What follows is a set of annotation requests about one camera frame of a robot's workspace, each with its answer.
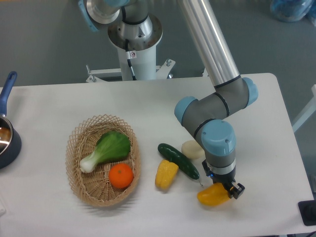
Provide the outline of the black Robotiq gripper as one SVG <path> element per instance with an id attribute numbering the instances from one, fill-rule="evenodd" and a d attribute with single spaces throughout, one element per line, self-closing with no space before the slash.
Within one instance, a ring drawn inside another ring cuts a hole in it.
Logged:
<path id="1" fill-rule="evenodd" d="M 207 161 L 204 160 L 202 162 L 202 166 L 204 169 L 204 172 L 206 176 L 210 177 L 213 180 L 213 184 L 215 183 L 221 183 L 223 187 L 228 190 L 229 198 L 238 199 L 244 192 L 245 186 L 241 183 L 236 183 L 235 181 L 235 174 L 236 170 L 233 169 L 231 172 L 219 175 L 215 174 L 211 170 L 209 170 L 209 167 L 207 165 Z"/>

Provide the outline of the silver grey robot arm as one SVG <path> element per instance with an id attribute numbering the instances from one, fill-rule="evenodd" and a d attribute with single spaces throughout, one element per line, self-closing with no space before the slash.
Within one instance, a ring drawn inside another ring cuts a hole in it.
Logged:
<path id="1" fill-rule="evenodd" d="M 238 198 L 244 186 L 235 181 L 236 137 L 226 118 L 255 102 L 258 89 L 240 75 L 209 1 L 180 0 L 178 4 L 215 92 L 201 100 L 181 99 L 174 113 L 203 148 L 206 175 L 222 184 L 230 198 Z M 123 80 L 158 78 L 156 45 L 162 26 L 146 0 L 80 0 L 78 5 L 91 31 L 107 27 L 118 50 Z"/>

